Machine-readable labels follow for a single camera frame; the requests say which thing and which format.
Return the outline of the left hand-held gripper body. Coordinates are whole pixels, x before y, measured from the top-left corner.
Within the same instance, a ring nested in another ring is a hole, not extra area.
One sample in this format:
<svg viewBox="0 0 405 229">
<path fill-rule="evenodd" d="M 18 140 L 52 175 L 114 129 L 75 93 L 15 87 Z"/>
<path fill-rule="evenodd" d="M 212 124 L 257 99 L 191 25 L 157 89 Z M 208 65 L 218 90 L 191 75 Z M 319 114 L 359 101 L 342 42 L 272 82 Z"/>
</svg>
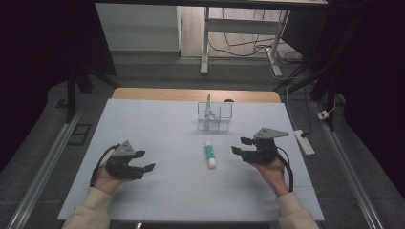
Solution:
<svg viewBox="0 0 405 229">
<path fill-rule="evenodd" d="M 128 140 L 120 144 L 107 160 L 106 169 L 112 177 L 122 179 L 142 179 L 140 167 L 130 166 L 135 150 Z"/>
</svg>

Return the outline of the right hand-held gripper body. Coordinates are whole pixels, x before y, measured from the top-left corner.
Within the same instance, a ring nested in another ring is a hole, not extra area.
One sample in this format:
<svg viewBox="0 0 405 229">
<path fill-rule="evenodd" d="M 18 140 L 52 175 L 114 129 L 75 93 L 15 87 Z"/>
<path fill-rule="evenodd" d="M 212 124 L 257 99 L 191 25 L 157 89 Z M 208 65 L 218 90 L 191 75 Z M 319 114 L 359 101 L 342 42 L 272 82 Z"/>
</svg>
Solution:
<svg viewBox="0 0 405 229">
<path fill-rule="evenodd" d="M 260 129 L 251 138 L 256 150 L 246 151 L 243 155 L 243 161 L 266 164 L 272 162 L 275 158 L 279 158 L 285 165 L 289 164 L 289 160 L 284 160 L 279 155 L 279 148 L 275 145 L 274 141 L 275 138 L 283 136 L 288 136 L 288 133 L 269 128 Z"/>
</svg>

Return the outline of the clear plastic organizer box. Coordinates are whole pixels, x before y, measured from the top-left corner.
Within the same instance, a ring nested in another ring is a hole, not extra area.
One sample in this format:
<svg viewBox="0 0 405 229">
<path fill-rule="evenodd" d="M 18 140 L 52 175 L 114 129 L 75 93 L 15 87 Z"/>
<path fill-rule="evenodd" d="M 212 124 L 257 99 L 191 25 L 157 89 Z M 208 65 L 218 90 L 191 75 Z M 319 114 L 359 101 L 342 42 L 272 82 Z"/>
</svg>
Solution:
<svg viewBox="0 0 405 229">
<path fill-rule="evenodd" d="M 204 129 L 204 115 L 206 102 L 198 103 L 198 129 L 205 131 Z M 219 121 L 215 121 L 210 118 L 209 130 L 210 132 L 227 132 L 229 124 L 232 119 L 232 104 L 225 102 L 210 102 L 211 110 L 215 115 L 219 117 Z"/>
</svg>

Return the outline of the person's left hand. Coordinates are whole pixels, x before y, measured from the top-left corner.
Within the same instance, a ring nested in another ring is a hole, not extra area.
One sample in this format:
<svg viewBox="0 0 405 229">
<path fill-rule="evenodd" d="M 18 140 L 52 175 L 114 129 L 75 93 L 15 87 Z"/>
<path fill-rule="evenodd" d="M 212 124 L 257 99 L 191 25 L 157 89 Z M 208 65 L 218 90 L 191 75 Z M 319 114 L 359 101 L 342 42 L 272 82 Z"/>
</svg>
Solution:
<svg viewBox="0 0 405 229">
<path fill-rule="evenodd" d="M 130 179 L 112 177 L 104 166 L 97 168 L 94 187 L 105 194 L 112 195 L 120 185 L 130 182 Z"/>
</svg>

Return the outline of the person's right hand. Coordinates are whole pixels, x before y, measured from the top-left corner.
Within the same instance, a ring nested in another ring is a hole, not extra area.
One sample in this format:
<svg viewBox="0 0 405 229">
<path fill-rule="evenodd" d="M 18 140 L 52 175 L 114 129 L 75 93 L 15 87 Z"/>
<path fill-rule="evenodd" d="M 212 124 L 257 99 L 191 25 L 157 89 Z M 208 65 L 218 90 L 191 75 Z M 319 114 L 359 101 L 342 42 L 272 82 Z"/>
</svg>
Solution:
<svg viewBox="0 0 405 229">
<path fill-rule="evenodd" d="M 285 182 L 285 166 L 279 158 L 275 158 L 268 164 L 251 163 L 251 166 L 258 170 L 276 197 L 289 193 L 289 189 Z"/>
</svg>

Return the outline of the white power strip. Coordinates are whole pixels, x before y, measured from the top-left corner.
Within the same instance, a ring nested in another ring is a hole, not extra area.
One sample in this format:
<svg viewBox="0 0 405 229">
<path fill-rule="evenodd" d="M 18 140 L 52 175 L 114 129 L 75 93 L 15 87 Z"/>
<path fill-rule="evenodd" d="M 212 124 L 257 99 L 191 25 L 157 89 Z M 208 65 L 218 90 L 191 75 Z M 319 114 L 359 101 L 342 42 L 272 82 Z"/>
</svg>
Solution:
<svg viewBox="0 0 405 229">
<path fill-rule="evenodd" d="M 315 151 L 313 150 L 312 146 L 310 145 L 307 135 L 302 131 L 302 130 L 295 130 L 294 134 L 296 136 L 296 139 L 304 152 L 306 156 L 312 156 L 315 154 Z"/>
</svg>

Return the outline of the white table mat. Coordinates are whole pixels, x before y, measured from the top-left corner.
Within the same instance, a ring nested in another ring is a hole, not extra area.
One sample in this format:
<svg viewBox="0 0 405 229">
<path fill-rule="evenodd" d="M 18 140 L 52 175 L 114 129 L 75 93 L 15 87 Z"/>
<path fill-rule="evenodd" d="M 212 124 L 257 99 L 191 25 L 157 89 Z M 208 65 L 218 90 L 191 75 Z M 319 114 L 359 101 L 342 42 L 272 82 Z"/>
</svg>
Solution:
<svg viewBox="0 0 405 229">
<path fill-rule="evenodd" d="M 275 143 L 288 154 L 293 190 L 317 220 L 320 204 L 288 114 L 282 103 L 235 103 L 224 133 L 198 129 L 198 105 L 186 101 L 111 99 L 106 103 L 93 139 L 59 213 L 66 219 L 87 195 L 101 155 L 128 140 L 145 151 L 133 165 L 156 163 L 142 179 L 125 183 L 109 206 L 112 219 L 139 222 L 270 222 L 280 216 L 275 195 L 260 174 L 232 146 L 261 128 L 284 131 Z M 209 169 L 205 143 L 212 144 L 217 166 Z"/>
</svg>

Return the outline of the wooden table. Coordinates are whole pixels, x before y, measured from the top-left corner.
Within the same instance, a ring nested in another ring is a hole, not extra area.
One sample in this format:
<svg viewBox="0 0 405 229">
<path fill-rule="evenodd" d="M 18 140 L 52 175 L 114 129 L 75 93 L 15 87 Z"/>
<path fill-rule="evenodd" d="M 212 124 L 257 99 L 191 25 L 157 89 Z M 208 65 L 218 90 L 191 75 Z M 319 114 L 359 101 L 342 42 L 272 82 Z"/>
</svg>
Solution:
<svg viewBox="0 0 405 229">
<path fill-rule="evenodd" d="M 262 91 L 227 91 L 227 90 L 192 90 L 192 89 L 152 89 L 152 88 L 118 88 L 113 92 L 113 99 L 169 100 L 169 101 L 205 101 L 210 95 L 214 102 L 231 99 L 244 103 L 280 103 L 281 98 L 275 92 Z"/>
</svg>

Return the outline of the black stand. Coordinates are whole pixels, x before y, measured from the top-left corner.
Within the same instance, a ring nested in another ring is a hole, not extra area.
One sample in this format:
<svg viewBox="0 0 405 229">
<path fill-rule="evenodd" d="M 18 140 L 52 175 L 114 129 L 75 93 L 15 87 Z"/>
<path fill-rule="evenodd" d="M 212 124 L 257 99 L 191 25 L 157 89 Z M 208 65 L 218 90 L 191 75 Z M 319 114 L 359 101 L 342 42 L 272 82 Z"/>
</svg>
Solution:
<svg viewBox="0 0 405 229">
<path fill-rule="evenodd" d="M 111 86 L 114 89 L 120 87 L 120 84 L 117 83 L 114 79 L 111 78 L 111 75 L 116 75 L 116 68 L 113 64 L 110 64 L 106 67 L 105 70 L 91 66 L 90 64 L 75 64 L 71 67 L 68 79 L 68 113 L 66 122 L 70 123 L 75 115 L 76 111 L 76 102 L 75 102 L 75 86 L 85 94 L 89 94 L 93 91 L 94 85 L 90 79 L 90 76 L 95 76 L 100 79 L 107 85 Z"/>
<path fill-rule="evenodd" d="M 309 93 L 309 97 L 313 101 L 318 101 L 324 96 L 324 94 L 327 94 L 327 113 L 329 114 L 329 117 L 326 118 L 326 123 L 333 131 L 333 110 L 335 108 L 336 87 L 335 77 L 331 73 L 331 66 L 329 64 L 327 64 L 323 69 L 313 73 L 303 81 L 292 86 L 288 86 L 283 91 L 283 94 L 287 95 L 289 93 L 293 93 L 311 83 L 314 83 L 314 86 L 312 91 Z"/>
</svg>

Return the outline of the black floor frame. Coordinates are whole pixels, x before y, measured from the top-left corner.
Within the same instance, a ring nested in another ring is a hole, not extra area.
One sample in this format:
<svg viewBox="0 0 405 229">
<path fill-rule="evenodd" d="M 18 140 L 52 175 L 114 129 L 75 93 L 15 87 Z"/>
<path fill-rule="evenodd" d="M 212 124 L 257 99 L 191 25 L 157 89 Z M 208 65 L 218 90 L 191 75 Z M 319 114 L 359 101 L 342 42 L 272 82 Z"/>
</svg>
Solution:
<svg viewBox="0 0 405 229">
<path fill-rule="evenodd" d="M 68 141 L 72 146 L 83 146 L 91 129 L 91 124 L 76 124 Z"/>
</svg>

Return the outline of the aluminium rail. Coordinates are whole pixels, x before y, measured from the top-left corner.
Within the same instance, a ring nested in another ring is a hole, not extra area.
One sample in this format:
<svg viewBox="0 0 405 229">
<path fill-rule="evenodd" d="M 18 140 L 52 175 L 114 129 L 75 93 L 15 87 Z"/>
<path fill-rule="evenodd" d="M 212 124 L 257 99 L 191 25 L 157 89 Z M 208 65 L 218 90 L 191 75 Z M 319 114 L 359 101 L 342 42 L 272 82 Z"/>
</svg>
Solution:
<svg viewBox="0 0 405 229">
<path fill-rule="evenodd" d="M 361 183 L 360 177 L 356 173 L 354 166 L 347 156 L 347 152 L 336 131 L 333 131 L 325 121 L 320 120 L 318 117 L 315 117 L 315 121 L 320 124 L 369 228 L 385 229 L 382 220 L 378 215 L 370 196 Z"/>
<path fill-rule="evenodd" d="M 82 113 L 83 107 L 79 106 L 72 116 L 72 119 L 62 126 L 62 129 L 33 178 L 25 196 L 23 196 L 20 204 L 16 208 L 6 229 L 24 229 Z"/>
</svg>

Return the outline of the white desk frame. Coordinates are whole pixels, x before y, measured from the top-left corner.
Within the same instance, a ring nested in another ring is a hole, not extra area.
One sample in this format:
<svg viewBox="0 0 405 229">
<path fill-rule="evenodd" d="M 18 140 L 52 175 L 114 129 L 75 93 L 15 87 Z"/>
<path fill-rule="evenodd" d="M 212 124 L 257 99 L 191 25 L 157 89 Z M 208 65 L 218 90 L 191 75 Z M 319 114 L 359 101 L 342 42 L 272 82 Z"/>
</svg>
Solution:
<svg viewBox="0 0 405 229">
<path fill-rule="evenodd" d="M 242 19 L 211 18 L 210 8 L 204 7 L 203 44 L 201 75 L 208 72 L 208 35 L 211 32 L 273 35 L 274 40 L 270 48 L 266 49 L 266 55 L 270 67 L 275 76 L 281 76 L 282 72 L 276 58 L 276 51 L 281 40 L 285 25 L 288 21 L 289 10 L 282 10 L 277 21 L 255 21 Z"/>
</svg>

